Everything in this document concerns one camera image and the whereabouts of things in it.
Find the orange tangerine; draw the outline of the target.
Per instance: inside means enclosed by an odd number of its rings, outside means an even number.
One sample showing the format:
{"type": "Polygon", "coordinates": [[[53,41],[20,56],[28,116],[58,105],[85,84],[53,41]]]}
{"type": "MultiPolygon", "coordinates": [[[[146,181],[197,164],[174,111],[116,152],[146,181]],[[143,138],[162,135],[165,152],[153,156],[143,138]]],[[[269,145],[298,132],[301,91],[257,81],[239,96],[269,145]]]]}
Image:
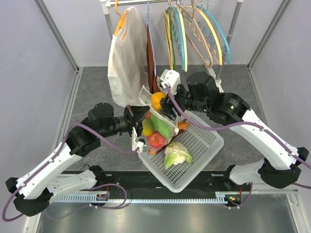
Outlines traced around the orange tangerine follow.
{"type": "Polygon", "coordinates": [[[166,97],[162,92],[156,92],[151,96],[152,107],[158,112],[161,109],[161,100],[166,97]]]}

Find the yellow lemon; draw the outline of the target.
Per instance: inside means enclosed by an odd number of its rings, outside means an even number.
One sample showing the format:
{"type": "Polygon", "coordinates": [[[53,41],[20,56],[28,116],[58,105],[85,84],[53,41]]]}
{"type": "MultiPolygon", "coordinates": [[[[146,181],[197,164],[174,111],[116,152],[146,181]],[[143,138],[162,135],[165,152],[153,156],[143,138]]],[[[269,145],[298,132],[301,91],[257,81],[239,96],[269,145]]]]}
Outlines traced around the yellow lemon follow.
{"type": "Polygon", "coordinates": [[[142,135],[145,137],[148,137],[148,136],[152,135],[154,131],[155,130],[154,130],[154,126],[153,126],[152,121],[148,118],[145,118],[143,121],[142,135]]]}

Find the light green cucumber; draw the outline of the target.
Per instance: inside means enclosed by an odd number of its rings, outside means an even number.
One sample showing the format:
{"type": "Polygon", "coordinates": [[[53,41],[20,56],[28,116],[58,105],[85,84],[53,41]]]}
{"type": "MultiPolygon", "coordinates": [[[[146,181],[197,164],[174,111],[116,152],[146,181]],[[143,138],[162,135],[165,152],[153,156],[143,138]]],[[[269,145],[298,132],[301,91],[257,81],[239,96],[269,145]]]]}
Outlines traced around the light green cucumber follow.
{"type": "Polygon", "coordinates": [[[172,129],[168,123],[159,119],[154,114],[151,114],[150,120],[152,121],[154,128],[166,139],[169,139],[173,136],[172,129]]]}

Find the clear dotted zip top bag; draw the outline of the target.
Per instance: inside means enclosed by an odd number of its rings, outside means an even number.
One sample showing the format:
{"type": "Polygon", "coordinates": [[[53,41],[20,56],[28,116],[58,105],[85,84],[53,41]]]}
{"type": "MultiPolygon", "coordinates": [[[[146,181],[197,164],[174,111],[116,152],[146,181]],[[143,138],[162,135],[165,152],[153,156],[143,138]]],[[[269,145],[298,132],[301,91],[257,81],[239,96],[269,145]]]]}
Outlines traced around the clear dotted zip top bag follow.
{"type": "Polygon", "coordinates": [[[162,92],[151,94],[146,87],[142,87],[138,98],[142,106],[150,107],[146,116],[147,128],[144,129],[143,136],[147,138],[149,152],[156,154],[177,135],[179,131],[177,121],[169,119],[162,113],[160,102],[166,98],[166,94],[162,92]]]}

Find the red apple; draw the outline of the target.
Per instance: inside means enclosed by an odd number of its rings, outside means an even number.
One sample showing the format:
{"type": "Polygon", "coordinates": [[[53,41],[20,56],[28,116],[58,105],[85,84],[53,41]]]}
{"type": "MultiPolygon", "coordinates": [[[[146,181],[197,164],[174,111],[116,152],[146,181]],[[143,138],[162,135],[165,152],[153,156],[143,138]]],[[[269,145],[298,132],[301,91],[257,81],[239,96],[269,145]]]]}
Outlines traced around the red apple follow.
{"type": "Polygon", "coordinates": [[[147,137],[149,145],[152,148],[160,149],[164,146],[166,139],[159,132],[155,131],[153,134],[147,137]]]}

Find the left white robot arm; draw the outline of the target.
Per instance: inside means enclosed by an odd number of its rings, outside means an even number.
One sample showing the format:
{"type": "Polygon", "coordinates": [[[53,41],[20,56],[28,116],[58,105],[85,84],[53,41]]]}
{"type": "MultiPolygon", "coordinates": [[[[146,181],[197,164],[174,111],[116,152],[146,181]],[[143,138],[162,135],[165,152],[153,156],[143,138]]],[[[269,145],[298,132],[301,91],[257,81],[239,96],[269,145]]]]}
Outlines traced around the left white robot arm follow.
{"type": "Polygon", "coordinates": [[[100,166],[91,166],[64,180],[57,180],[57,177],[100,147],[101,142],[124,154],[141,152],[145,142],[139,136],[142,135],[143,120],[149,110],[149,106],[127,105],[122,116],[114,116],[111,104],[96,104],[82,122],[69,126],[62,142],[36,168],[20,178],[11,177],[5,182],[12,194],[8,202],[13,202],[21,215],[35,216],[67,194],[105,189],[107,176],[100,166]],[[129,133],[132,138],[131,151],[125,151],[107,141],[107,137],[123,133],[129,133]]]}

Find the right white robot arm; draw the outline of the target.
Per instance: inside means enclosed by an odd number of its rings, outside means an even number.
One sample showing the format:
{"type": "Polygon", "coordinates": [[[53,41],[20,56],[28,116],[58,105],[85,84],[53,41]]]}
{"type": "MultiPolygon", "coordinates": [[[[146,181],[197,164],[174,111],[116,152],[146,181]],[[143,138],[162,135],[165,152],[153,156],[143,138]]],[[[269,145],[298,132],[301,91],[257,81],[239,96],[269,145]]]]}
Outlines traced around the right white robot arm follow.
{"type": "Polygon", "coordinates": [[[223,178],[223,187],[234,191],[245,183],[266,183],[283,189],[289,185],[308,188],[299,184],[299,166],[310,167],[306,159],[309,151],[305,147],[294,147],[281,139],[256,115],[250,105],[235,93],[219,90],[215,79],[205,71],[195,72],[187,78],[187,88],[175,70],[165,70],[160,76],[161,86],[168,92],[160,105],[170,119],[186,116],[186,111],[204,113],[218,128],[199,124],[189,117],[193,125],[208,131],[230,129],[248,141],[263,159],[239,166],[231,165],[223,178]]]}

